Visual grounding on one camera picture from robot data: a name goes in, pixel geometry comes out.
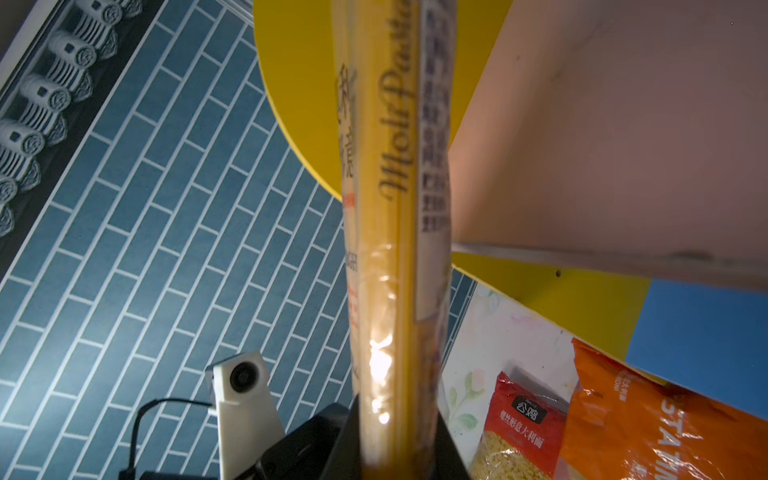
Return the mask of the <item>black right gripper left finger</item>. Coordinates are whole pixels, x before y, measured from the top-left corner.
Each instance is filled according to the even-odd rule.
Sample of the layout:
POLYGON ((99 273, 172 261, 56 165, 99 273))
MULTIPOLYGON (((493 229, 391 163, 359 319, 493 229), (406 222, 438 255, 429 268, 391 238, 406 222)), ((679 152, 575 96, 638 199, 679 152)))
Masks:
POLYGON ((358 479, 359 403, 324 408, 257 461, 259 479, 358 479))

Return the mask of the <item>dark blue spaghetti bag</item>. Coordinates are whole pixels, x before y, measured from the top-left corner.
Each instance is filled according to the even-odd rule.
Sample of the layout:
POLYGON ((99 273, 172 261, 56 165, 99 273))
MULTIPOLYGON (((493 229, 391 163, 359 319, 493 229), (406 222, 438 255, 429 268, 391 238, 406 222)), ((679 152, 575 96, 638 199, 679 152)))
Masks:
POLYGON ((453 1, 331 5, 365 479, 435 474, 451 281, 453 1))

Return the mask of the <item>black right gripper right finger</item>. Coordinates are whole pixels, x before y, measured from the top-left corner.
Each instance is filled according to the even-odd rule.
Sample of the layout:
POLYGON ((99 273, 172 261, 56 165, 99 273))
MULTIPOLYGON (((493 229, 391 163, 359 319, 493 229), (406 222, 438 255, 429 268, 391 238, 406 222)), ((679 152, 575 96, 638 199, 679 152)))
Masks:
POLYGON ((471 479, 441 414, 437 417, 433 478, 435 480, 471 479))

